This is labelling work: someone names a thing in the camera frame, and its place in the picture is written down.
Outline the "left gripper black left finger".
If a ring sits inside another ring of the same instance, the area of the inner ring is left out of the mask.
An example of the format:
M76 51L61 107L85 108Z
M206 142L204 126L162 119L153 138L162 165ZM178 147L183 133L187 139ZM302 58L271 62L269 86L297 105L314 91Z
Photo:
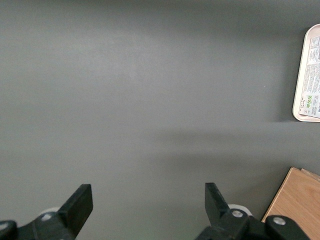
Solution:
M57 210L46 210L26 225L0 222L2 240L75 240L93 210L92 186L82 184Z

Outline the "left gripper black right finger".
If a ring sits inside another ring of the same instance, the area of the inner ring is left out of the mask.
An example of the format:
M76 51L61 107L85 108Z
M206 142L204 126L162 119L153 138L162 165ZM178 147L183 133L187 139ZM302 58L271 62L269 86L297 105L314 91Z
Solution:
M291 218L270 215L261 222L239 208L231 208L215 183L206 183L205 211L210 222L198 240L308 240Z

